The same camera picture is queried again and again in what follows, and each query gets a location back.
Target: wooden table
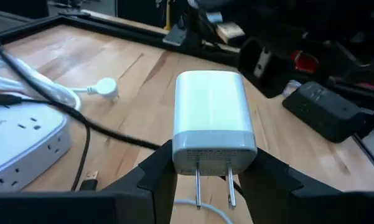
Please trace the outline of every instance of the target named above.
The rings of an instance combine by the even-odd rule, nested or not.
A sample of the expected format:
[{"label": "wooden table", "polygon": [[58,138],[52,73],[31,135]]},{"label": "wooden table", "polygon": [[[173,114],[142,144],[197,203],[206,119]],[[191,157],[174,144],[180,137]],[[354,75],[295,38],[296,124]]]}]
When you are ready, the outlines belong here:
[{"label": "wooden table", "polygon": [[[162,49],[67,26],[58,26],[8,44],[7,49],[49,78],[69,87],[85,87],[103,77],[118,81],[120,99],[110,103],[83,96],[82,113],[108,128],[162,144],[172,137],[175,79],[188,70],[234,68]],[[285,110],[282,97],[269,100],[245,81],[257,145],[293,168],[340,190],[374,190],[374,166],[347,139],[332,144]],[[85,141],[84,127],[73,124],[71,150],[26,191],[69,190]],[[92,134],[87,171],[100,171],[102,189],[124,176],[152,151]],[[195,198],[195,177],[180,176],[176,198]],[[237,195],[227,206],[227,187],[218,177],[202,177],[202,201],[224,210],[234,223],[251,223]],[[211,211],[176,205],[172,223],[223,223]]]}]

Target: coiled white cable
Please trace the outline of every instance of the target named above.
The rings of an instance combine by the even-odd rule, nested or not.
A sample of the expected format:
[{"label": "coiled white cable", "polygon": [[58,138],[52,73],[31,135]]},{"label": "coiled white cable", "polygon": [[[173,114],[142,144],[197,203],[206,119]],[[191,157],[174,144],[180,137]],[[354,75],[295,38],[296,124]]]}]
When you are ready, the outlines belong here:
[{"label": "coiled white cable", "polygon": [[[89,86],[87,88],[67,88],[58,83],[54,83],[49,78],[40,74],[28,64],[22,60],[8,55],[17,63],[17,65],[25,71],[28,78],[40,86],[46,93],[53,96],[58,102],[72,106],[76,110],[80,110],[82,107],[82,101],[77,93],[87,94],[99,94],[109,100],[113,100],[118,97],[118,87],[116,81],[113,78],[104,78],[100,80],[96,85]],[[0,59],[0,71],[7,68],[6,63]],[[38,93],[31,89],[28,84],[4,78],[0,76],[0,91],[16,91],[28,95],[32,98],[42,98]]]},{"label": "coiled white cable", "polygon": [[[176,200],[174,200],[174,203],[182,204],[182,205],[194,205],[194,206],[196,206],[196,204],[197,204],[196,201],[187,200],[187,199],[176,199]],[[232,224],[231,219],[220,209],[214,207],[213,205],[209,205],[209,204],[206,204],[206,203],[202,203],[202,206],[204,208],[210,209],[211,211],[219,214],[226,221],[227,224]]]}]

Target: white power strip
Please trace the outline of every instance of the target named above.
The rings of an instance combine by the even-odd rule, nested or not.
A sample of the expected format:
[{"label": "white power strip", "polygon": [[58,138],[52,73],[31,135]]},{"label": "white power strip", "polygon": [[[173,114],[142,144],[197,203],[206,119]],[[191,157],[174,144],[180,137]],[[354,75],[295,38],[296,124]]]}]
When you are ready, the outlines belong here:
[{"label": "white power strip", "polygon": [[0,106],[0,192],[21,190],[70,146],[64,114],[46,105]]}]

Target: red object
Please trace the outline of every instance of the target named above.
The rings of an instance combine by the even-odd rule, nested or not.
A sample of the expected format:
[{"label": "red object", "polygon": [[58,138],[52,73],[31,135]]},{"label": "red object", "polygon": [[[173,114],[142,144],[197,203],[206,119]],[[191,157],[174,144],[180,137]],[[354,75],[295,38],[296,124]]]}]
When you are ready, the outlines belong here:
[{"label": "red object", "polygon": [[314,56],[301,50],[293,52],[292,60],[294,60],[296,70],[310,74],[314,73],[319,65],[318,60]]}]

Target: black power strip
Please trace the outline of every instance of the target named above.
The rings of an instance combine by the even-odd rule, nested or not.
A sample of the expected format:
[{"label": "black power strip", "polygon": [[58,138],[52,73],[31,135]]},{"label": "black power strip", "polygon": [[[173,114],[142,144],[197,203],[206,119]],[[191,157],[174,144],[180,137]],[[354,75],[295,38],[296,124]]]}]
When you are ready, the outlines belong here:
[{"label": "black power strip", "polygon": [[360,108],[316,82],[307,82],[283,106],[331,142],[342,142],[365,124]]}]

